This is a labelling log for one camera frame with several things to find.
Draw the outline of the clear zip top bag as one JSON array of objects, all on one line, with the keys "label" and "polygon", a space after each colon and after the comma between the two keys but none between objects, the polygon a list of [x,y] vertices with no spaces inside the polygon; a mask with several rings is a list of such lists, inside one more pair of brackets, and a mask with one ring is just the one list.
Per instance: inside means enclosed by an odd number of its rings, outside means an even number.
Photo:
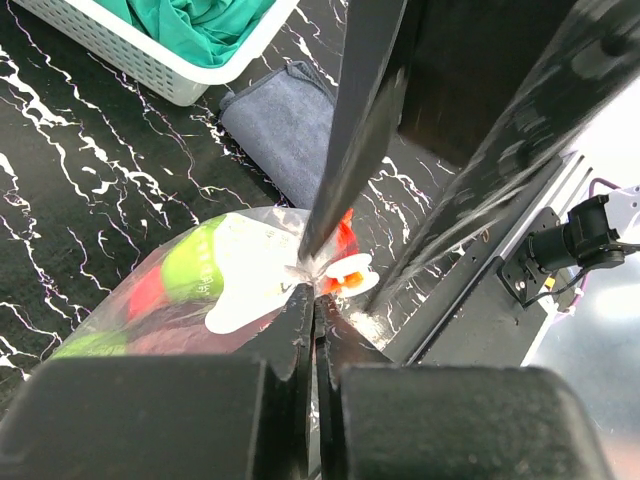
[{"label": "clear zip top bag", "polygon": [[155,249],[54,352],[64,357],[231,353],[301,284],[349,298],[380,276],[347,212],[319,255],[298,248],[308,211],[259,207],[204,221]]}]

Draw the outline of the dark red fake apple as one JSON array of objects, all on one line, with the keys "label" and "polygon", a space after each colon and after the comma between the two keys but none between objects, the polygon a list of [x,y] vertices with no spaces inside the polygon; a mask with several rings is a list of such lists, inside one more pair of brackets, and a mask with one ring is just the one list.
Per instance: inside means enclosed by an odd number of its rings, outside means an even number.
[{"label": "dark red fake apple", "polygon": [[126,319],[133,322],[169,302],[160,267],[154,267],[134,286]]}]

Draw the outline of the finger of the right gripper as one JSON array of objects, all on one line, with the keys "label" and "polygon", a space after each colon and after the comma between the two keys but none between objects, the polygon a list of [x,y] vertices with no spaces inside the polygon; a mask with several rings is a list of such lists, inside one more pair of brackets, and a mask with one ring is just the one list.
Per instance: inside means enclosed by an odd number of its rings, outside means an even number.
[{"label": "finger of the right gripper", "polygon": [[469,165],[371,291],[367,310],[499,220],[525,184],[638,74],[638,2],[577,2]]},{"label": "finger of the right gripper", "polygon": [[324,174],[298,250],[328,242],[385,155],[406,90],[408,61],[394,47],[406,1],[351,1]]}]

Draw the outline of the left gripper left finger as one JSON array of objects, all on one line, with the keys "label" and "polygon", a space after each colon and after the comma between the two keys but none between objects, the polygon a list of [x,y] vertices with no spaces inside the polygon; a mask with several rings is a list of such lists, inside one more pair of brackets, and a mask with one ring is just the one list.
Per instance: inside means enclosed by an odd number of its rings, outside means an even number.
[{"label": "left gripper left finger", "polygon": [[273,322],[225,359],[219,477],[301,479],[308,468],[314,291],[298,285]]}]

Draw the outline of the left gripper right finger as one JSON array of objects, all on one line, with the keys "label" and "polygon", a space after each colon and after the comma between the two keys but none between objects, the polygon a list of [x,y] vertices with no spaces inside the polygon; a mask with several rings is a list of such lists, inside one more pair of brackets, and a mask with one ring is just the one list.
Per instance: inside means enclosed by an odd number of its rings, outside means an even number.
[{"label": "left gripper right finger", "polygon": [[315,300],[314,322],[321,474],[337,479],[346,468],[341,371],[356,364],[388,364],[390,359],[349,324],[330,296]]}]

